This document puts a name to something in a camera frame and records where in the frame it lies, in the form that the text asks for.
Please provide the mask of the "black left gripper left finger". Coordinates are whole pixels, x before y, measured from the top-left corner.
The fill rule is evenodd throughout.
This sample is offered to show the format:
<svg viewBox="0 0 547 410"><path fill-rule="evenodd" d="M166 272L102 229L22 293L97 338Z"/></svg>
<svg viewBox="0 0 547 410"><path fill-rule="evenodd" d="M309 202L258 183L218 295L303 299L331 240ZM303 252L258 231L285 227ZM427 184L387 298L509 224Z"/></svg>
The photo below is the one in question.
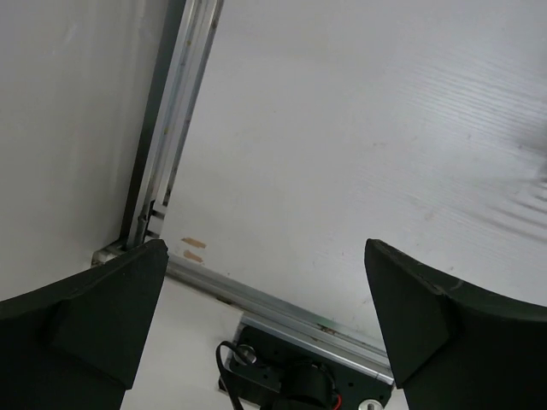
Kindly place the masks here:
<svg viewBox="0 0 547 410"><path fill-rule="evenodd" d="M1 303L3 409L118 409L168 265L159 239Z"/></svg>

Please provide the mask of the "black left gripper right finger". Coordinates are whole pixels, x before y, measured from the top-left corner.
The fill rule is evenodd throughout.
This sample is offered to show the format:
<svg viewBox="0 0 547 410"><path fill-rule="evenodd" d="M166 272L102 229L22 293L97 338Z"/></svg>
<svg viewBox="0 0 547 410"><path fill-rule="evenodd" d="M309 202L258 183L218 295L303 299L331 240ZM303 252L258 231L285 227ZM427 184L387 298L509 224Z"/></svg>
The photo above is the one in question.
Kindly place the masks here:
<svg viewBox="0 0 547 410"><path fill-rule="evenodd" d="M369 239L364 265L396 386L411 409L544 409L546 309Z"/></svg>

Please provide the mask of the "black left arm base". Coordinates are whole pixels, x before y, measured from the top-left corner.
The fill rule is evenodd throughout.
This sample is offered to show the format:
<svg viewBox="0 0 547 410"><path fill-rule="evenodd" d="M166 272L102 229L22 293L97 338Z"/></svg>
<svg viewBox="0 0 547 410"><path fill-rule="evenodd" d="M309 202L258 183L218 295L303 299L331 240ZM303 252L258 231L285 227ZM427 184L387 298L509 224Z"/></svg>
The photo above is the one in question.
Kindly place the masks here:
<svg viewBox="0 0 547 410"><path fill-rule="evenodd" d="M219 388L232 407L382 409L393 386L250 325L215 351Z"/></svg>

